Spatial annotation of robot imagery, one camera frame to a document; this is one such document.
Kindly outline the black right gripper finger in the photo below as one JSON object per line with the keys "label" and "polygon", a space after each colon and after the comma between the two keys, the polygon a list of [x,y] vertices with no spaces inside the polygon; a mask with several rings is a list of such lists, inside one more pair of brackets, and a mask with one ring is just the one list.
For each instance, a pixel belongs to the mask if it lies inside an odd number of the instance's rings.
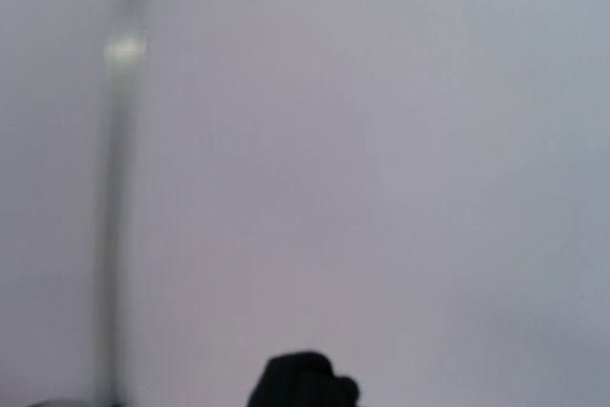
{"label": "black right gripper finger", "polygon": [[357,383],[335,374],[325,355],[304,351],[273,356],[266,363],[248,407],[355,407]]}

